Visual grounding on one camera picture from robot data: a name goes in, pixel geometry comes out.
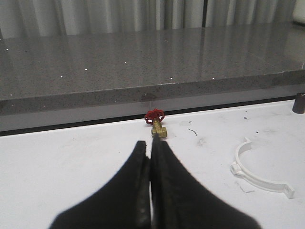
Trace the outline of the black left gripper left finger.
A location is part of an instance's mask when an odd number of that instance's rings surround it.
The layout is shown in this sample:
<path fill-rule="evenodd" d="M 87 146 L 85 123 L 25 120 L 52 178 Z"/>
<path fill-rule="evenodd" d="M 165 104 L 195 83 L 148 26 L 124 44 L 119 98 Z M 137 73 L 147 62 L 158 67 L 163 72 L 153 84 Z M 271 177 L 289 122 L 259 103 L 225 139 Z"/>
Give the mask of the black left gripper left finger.
<path fill-rule="evenodd" d="M 93 195 L 59 214 L 52 229 L 149 229 L 150 160 L 138 141 L 124 165 Z"/>

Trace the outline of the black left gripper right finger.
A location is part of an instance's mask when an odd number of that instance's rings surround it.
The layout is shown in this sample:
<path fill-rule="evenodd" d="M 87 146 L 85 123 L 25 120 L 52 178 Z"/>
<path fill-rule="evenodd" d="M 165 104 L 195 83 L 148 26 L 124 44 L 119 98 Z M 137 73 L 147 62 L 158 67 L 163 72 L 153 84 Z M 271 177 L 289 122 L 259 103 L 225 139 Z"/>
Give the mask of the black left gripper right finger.
<path fill-rule="evenodd" d="M 157 229 L 260 228 L 255 219 L 202 186 L 158 136 L 152 142 L 151 185 Z"/>

